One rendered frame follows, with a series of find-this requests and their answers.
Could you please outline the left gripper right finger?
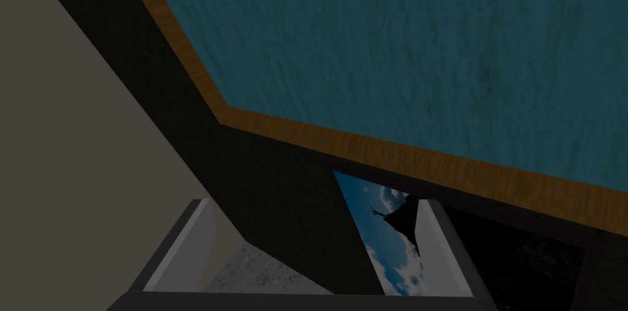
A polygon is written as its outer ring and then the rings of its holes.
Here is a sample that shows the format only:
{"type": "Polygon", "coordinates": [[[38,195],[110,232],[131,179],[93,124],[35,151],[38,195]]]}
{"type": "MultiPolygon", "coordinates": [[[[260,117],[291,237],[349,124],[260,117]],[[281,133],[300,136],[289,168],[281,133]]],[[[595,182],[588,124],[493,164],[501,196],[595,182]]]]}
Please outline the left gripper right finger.
{"type": "Polygon", "coordinates": [[[441,203],[420,199],[415,239],[426,296],[484,298],[486,287],[441,203]]]}

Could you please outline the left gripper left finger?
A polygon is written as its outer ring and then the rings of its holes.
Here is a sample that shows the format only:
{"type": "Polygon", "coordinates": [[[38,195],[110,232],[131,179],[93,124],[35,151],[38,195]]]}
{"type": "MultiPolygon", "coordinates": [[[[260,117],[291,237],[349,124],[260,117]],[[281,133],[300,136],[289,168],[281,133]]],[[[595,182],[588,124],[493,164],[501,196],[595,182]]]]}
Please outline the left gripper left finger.
{"type": "Polygon", "coordinates": [[[199,292],[217,238],[211,199],[193,199],[129,291],[199,292]]]}

